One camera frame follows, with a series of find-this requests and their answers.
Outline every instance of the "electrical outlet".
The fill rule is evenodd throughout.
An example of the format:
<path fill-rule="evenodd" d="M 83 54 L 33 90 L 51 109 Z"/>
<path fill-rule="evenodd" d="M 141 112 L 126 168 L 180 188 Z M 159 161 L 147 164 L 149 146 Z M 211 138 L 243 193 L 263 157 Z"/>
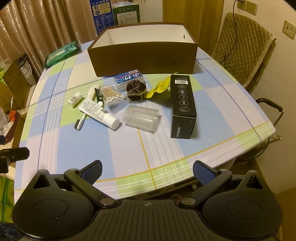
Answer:
<path fill-rule="evenodd" d="M 237 1 L 237 8 L 241 10 L 246 10 L 247 8 L 247 0 L 244 0 L 244 3 Z"/>
<path fill-rule="evenodd" d="M 288 35 L 291 39 L 294 39 L 295 33 L 296 33 L 296 27 L 290 22 L 288 22 L 287 20 L 285 20 L 284 26 L 283 26 L 283 33 Z"/>
<path fill-rule="evenodd" d="M 257 8 L 258 8 L 258 5 L 253 3 L 253 2 L 250 2 L 248 1 L 247 2 L 247 7 L 246 7 L 246 11 L 253 14 L 253 15 L 256 15 L 257 13 Z"/>

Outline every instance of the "chair backrest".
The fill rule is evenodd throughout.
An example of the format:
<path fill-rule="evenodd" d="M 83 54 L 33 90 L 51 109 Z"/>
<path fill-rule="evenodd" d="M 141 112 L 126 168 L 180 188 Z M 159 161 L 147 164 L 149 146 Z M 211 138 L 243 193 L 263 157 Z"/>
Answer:
<path fill-rule="evenodd" d="M 213 59 L 221 65 L 243 86 L 246 87 L 258 71 L 260 65 L 268 61 L 268 52 L 276 39 L 269 31 L 256 21 L 243 15 L 234 14 L 237 27 L 235 43 L 235 28 L 232 12 L 226 14 L 223 27 L 216 44 Z"/>

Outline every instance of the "white cap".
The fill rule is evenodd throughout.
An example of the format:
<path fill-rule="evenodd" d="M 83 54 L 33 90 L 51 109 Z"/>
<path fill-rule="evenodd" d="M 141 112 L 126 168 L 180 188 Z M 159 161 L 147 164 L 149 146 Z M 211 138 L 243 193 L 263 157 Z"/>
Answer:
<path fill-rule="evenodd" d="M 120 120 L 111 115 L 110 113 L 107 114 L 107 119 L 105 125 L 110 127 L 112 130 L 115 130 L 120 124 Z"/>
<path fill-rule="evenodd" d="M 80 92 L 77 92 L 76 94 L 77 99 L 81 100 L 83 98 L 82 94 Z"/>

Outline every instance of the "toothpaste tube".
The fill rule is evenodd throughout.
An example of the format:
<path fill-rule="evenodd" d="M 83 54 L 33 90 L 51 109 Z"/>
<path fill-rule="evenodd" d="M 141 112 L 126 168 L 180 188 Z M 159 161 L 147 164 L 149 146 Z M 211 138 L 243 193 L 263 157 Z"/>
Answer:
<path fill-rule="evenodd" d="M 115 130 L 120 124 L 119 119 L 90 99 L 86 99 L 78 109 L 96 121 L 108 126 L 112 130 Z"/>

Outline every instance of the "blue box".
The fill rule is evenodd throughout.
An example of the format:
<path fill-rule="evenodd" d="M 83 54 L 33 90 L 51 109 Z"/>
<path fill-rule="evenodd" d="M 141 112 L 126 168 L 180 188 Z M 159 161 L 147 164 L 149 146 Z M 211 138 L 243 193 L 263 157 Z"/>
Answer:
<path fill-rule="evenodd" d="M 111 0 L 89 0 L 94 18 L 96 33 L 99 35 L 104 28 L 114 26 Z"/>
<path fill-rule="evenodd" d="M 143 75 L 137 69 L 114 76 L 115 85 L 120 91 L 125 91 L 126 85 L 132 80 L 139 80 L 145 84 Z"/>

